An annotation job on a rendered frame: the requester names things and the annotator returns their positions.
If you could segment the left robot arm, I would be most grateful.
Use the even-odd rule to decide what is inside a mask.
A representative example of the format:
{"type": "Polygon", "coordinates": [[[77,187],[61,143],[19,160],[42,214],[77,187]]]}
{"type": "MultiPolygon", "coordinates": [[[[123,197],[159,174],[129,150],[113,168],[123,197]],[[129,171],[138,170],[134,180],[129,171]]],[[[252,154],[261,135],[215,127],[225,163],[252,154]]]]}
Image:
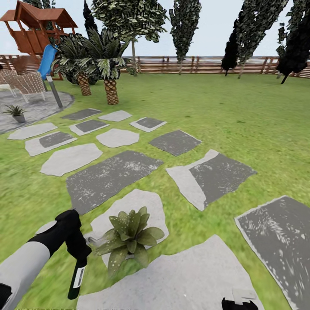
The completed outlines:
{"type": "Polygon", "coordinates": [[[103,241],[93,232],[83,235],[81,226],[80,214],[75,209],[64,211],[0,263],[0,310],[15,310],[32,282],[64,242],[69,254],[87,265],[86,258],[92,252],[88,243],[100,247],[103,241]]]}

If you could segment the insectifuge atomizer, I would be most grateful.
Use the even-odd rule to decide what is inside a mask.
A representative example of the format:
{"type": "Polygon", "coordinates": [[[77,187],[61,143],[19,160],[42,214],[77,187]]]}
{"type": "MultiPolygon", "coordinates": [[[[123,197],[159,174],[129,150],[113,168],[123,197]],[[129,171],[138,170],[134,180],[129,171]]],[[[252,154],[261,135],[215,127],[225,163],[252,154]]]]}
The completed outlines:
{"type": "Polygon", "coordinates": [[[82,284],[82,279],[84,276],[85,266],[82,262],[77,261],[73,273],[73,277],[71,280],[69,292],[68,292],[68,299],[74,300],[78,297],[80,287],[82,284]]]}

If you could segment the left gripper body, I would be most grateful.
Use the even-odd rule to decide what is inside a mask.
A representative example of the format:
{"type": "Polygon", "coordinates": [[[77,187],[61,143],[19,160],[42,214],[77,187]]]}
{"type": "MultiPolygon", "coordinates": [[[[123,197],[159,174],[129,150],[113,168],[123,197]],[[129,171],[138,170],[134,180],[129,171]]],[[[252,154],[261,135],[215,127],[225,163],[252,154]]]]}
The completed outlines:
{"type": "Polygon", "coordinates": [[[92,252],[91,247],[86,244],[83,234],[77,241],[67,244],[67,247],[69,254],[79,262],[84,261],[92,252]]]}

